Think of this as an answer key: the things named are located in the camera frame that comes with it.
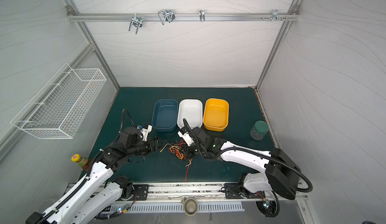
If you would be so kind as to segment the yellow plastic bin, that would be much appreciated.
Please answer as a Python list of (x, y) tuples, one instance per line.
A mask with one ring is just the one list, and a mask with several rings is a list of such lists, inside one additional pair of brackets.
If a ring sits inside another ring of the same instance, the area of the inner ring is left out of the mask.
[(229, 122), (229, 103), (224, 99), (209, 98), (206, 101), (203, 123), (209, 131), (222, 132)]

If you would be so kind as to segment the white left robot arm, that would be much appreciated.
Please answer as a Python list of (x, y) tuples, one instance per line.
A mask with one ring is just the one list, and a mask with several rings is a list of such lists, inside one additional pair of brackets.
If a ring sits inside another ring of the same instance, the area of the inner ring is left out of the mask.
[(167, 141), (148, 134), (152, 127), (127, 127), (94, 157), (83, 176), (63, 197), (42, 213), (34, 212), (27, 224), (87, 224), (103, 209), (120, 198), (130, 199), (135, 189), (127, 177), (118, 176), (101, 192), (94, 192), (131, 157), (146, 156), (161, 149)]

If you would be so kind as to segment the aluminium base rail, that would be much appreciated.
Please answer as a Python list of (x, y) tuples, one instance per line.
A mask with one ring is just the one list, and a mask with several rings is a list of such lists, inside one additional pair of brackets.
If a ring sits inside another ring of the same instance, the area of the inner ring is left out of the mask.
[(135, 182), (148, 185), (147, 202), (180, 202), (184, 198), (197, 201), (231, 201), (226, 198), (225, 182)]

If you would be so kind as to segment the white plastic bin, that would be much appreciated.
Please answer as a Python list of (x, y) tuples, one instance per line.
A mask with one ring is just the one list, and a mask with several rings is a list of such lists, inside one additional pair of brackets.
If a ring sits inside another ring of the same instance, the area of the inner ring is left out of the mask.
[(186, 119), (193, 129), (203, 125), (203, 104), (198, 99), (184, 99), (179, 104), (178, 122), (179, 129), (184, 127), (183, 119)]

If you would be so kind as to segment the green lid glass jar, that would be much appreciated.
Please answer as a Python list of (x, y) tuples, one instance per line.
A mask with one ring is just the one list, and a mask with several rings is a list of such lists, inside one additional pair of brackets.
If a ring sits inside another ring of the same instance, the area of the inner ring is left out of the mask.
[(264, 121), (256, 121), (250, 131), (253, 139), (260, 141), (269, 132), (268, 124)]

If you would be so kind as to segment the grey round cup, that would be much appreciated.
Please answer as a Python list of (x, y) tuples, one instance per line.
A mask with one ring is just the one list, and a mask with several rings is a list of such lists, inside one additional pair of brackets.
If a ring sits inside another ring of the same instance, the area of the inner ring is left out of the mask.
[(184, 197), (181, 204), (183, 205), (185, 214), (188, 216), (194, 216), (198, 212), (198, 202), (194, 198)]

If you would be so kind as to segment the green table mat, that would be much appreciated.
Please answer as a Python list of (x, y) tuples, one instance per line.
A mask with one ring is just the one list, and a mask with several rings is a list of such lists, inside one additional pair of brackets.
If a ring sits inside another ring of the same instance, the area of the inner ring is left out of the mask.
[[(261, 141), (251, 138), (250, 130), (256, 121), (264, 120), (256, 92), (253, 88), (168, 88), (123, 87), (119, 90), (108, 111), (99, 136), (91, 150), (94, 157), (116, 139), (121, 125), (150, 124), (155, 103), (160, 99), (198, 99), (205, 103), (210, 98), (229, 103), (229, 122), (222, 132), (210, 131), (213, 138), (223, 138), (246, 148), (272, 150), (270, 134)], [(254, 170), (233, 162), (206, 161), (195, 156), (192, 161), (181, 161), (168, 149), (147, 156), (131, 158), (117, 174), (134, 182), (237, 182), (243, 173)]]

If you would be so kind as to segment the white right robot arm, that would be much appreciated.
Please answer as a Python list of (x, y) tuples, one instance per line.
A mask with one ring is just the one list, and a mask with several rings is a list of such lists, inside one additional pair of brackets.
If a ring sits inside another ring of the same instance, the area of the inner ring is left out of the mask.
[(201, 155), (208, 161), (233, 162), (257, 171), (241, 177), (237, 193), (273, 191), (279, 196), (294, 200), (300, 180), (300, 168), (281, 149), (259, 151), (238, 146), (226, 139), (211, 138), (198, 127), (188, 131), (179, 130), (178, 135), (185, 141), (183, 150), (188, 157)]

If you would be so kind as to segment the blue plastic bin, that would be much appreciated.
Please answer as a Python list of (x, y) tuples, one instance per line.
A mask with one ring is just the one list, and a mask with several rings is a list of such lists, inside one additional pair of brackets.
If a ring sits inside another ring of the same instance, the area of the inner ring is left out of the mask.
[(172, 132), (178, 121), (179, 104), (175, 99), (160, 99), (154, 105), (152, 126), (158, 132)]

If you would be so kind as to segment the aluminium top rail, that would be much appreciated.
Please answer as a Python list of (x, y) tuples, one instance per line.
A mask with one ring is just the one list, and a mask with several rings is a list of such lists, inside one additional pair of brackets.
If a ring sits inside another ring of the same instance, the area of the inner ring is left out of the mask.
[(299, 14), (279, 13), (274, 10), (268, 13), (208, 13), (199, 10), (195, 13), (130, 13), (130, 14), (74, 14), (68, 15), (71, 22), (130, 22), (141, 20), (147, 22), (285, 22), (297, 21)]

